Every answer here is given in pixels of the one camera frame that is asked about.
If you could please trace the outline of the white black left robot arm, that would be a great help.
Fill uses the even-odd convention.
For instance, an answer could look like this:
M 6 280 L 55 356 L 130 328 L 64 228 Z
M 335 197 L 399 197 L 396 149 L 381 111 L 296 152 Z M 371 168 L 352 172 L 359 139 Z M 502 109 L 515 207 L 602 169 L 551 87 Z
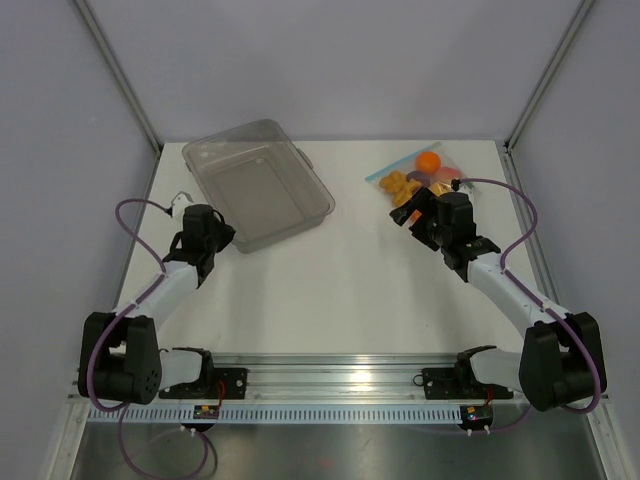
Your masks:
M 78 390 L 100 411 L 147 405 L 159 392 L 176 387 L 203 398 L 216 387 L 211 353 L 190 347 L 164 351 L 157 327 L 202 286 L 235 230 L 206 204 L 184 207 L 181 221 L 168 254 L 161 258 L 150 252 L 160 267 L 150 284 L 128 303 L 85 320 Z

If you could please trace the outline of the clear grey plastic container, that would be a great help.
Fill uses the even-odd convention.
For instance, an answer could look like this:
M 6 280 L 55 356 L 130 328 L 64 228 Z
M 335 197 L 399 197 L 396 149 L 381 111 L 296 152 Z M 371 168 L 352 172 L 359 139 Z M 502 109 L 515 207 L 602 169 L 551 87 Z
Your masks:
M 236 230 L 243 254 L 323 223 L 335 200 L 274 120 L 262 119 L 186 144 L 182 155 L 204 198 Z

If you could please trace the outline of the clear zip top bag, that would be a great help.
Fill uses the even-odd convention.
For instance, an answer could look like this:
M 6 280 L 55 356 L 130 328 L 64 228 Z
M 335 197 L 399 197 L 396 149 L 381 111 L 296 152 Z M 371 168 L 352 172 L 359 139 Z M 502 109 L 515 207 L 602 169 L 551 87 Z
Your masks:
M 441 196 L 453 191 L 454 180 L 466 177 L 442 144 L 435 142 L 370 174 L 365 181 L 400 207 L 420 188 Z

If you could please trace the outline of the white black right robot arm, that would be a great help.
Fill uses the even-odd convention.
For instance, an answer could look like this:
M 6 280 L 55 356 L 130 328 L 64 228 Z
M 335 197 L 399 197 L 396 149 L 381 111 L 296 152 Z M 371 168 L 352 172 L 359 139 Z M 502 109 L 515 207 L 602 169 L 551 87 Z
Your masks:
M 518 352 L 488 345 L 459 353 L 453 380 L 460 393 L 476 396 L 496 385 L 522 393 L 540 412 L 586 414 L 598 406 L 607 379 L 596 319 L 570 312 L 514 273 L 506 252 L 478 234 L 467 194 L 437 196 L 421 187 L 390 216 L 441 253 L 445 265 L 488 298 L 523 339 Z

